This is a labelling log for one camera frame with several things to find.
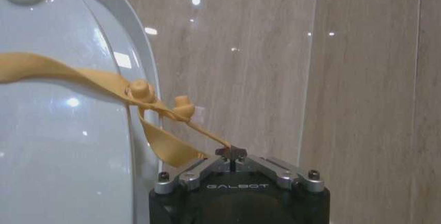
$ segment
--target bolt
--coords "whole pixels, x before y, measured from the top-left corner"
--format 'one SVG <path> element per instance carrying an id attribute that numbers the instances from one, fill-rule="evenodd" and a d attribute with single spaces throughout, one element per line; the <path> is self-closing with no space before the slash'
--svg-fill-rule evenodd
<path id="1" fill-rule="evenodd" d="M 158 174 L 158 181 L 159 182 L 167 182 L 168 179 L 170 179 L 170 174 L 166 171 L 159 172 L 159 174 Z"/>
<path id="2" fill-rule="evenodd" d="M 310 170 L 307 172 L 307 177 L 311 180 L 319 180 L 319 172 L 318 172 L 318 170 Z"/>

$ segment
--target beige marble tile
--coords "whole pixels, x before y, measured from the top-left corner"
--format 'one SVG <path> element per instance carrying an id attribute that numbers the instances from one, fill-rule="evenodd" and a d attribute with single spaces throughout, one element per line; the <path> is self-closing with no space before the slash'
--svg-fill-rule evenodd
<path id="1" fill-rule="evenodd" d="M 163 100 L 188 94 L 208 130 L 250 153 L 297 163 L 315 1 L 128 1 L 158 31 L 148 37 Z M 214 152 L 194 131 L 164 127 Z"/>
<path id="2" fill-rule="evenodd" d="M 421 0 L 416 80 L 412 223 L 440 223 L 441 209 L 441 0 Z"/>
<path id="3" fill-rule="evenodd" d="M 318 0 L 301 166 L 333 223 L 409 223 L 418 0 Z"/>

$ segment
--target white toilet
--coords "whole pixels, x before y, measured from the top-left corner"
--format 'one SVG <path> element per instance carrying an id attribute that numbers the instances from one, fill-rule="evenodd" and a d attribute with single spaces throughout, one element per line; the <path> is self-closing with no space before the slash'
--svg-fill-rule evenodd
<path id="1" fill-rule="evenodd" d="M 160 95 L 126 0 L 0 0 L 3 52 L 143 78 Z M 148 223 L 159 164 L 136 107 L 57 79 L 0 85 L 0 223 Z"/>

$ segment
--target metal bracket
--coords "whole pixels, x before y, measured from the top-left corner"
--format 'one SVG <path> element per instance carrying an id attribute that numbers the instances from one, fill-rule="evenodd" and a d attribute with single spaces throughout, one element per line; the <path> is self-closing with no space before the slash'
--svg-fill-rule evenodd
<path id="1" fill-rule="evenodd" d="M 192 159 L 187 164 L 184 164 L 182 167 L 176 169 L 174 172 L 162 172 L 159 175 L 166 174 L 167 176 L 163 178 L 159 178 L 155 182 L 154 186 L 154 192 L 158 194 L 168 194 L 172 192 L 174 188 L 178 186 L 178 179 L 179 175 L 190 170 L 192 167 L 195 167 L 198 164 L 200 164 L 203 161 L 202 158 Z"/>
<path id="2" fill-rule="evenodd" d="M 303 170 L 281 159 L 273 157 L 263 159 L 255 155 L 249 155 L 245 161 L 246 164 L 249 164 L 249 167 L 245 170 L 259 171 L 283 189 L 291 189 L 293 182 L 297 180 L 310 192 L 321 192 L 325 189 L 325 182 L 321 178 L 309 178 Z"/>
<path id="3" fill-rule="evenodd" d="M 200 186 L 200 181 L 214 171 L 226 171 L 230 163 L 227 163 L 220 156 L 212 156 L 206 159 L 191 170 L 179 175 L 179 183 L 186 186 L 187 191 L 191 191 Z"/>
<path id="4" fill-rule="evenodd" d="M 187 190 L 194 190 L 200 186 L 200 180 L 212 171 L 227 171 L 230 163 L 220 156 L 212 156 L 208 159 L 196 158 L 176 171 L 159 173 L 159 180 L 154 186 L 154 192 L 158 194 L 168 194 L 174 188 L 182 184 Z"/>

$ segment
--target wall tile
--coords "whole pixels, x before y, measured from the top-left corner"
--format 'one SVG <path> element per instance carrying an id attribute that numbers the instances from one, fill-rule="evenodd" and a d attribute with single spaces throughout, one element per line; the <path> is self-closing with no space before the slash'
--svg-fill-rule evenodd
<path id="1" fill-rule="evenodd" d="M 418 0 L 317 0 L 301 166 L 333 223 L 409 223 Z"/>
<path id="2" fill-rule="evenodd" d="M 163 100 L 190 95 L 203 126 L 297 163 L 315 0 L 128 0 L 146 26 Z M 208 153 L 216 144 L 166 122 Z"/>
<path id="3" fill-rule="evenodd" d="M 416 79 L 412 223 L 438 223 L 441 209 L 441 0 L 421 0 Z"/>

